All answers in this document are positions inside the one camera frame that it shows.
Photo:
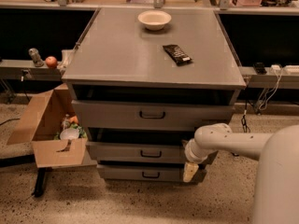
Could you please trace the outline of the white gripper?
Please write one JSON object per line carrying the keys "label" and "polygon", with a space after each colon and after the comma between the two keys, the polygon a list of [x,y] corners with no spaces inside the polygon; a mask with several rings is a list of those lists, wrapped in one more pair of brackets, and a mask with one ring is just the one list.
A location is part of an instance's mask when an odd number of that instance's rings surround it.
{"label": "white gripper", "polygon": [[207,159],[207,151],[201,148],[194,139],[187,142],[184,150],[187,161],[184,164],[183,181],[189,183],[198,171],[199,163]]}

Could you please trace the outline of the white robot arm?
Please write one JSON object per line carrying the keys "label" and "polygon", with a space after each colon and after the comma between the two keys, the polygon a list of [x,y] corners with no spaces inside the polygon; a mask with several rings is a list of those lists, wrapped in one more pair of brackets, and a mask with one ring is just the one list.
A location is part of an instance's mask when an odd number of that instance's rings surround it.
{"label": "white robot arm", "polygon": [[299,126],[275,133],[234,133],[224,123],[198,128],[185,146],[183,180],[214,151],[225,150],[258,162],[252,224],[299,224]]}

